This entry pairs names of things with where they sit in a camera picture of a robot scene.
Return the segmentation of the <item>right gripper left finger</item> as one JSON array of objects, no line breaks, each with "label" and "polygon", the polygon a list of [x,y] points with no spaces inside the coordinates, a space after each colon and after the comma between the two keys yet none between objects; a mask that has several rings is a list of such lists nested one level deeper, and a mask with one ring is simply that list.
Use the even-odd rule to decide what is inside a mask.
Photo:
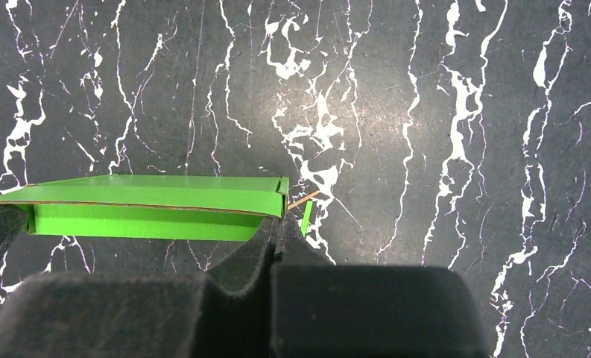
[{"label": "right gripper left finger", "polygon": [[27,279],[0,311],[0,357],[268,357],[278,221],[210,270]]}]

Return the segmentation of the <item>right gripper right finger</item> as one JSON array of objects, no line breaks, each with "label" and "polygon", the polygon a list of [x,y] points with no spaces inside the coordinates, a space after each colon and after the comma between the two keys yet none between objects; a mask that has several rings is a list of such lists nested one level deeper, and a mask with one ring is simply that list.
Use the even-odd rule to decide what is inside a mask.
[{"label": "right gripper right finger", "polygon": [[271,266],[273,357],[487,357],[462,277],[433,266],[333,265],[283,218]]}]

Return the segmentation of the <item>green paper box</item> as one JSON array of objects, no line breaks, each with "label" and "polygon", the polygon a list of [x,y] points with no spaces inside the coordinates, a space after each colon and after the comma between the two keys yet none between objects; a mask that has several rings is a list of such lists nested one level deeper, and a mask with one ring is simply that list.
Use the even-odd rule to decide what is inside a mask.
[{"label": "green paper box", "polygon": [[264,219],[283,219],[287,177],[99,175],[30,184],[0,195],[33,235],[246,242]]}]

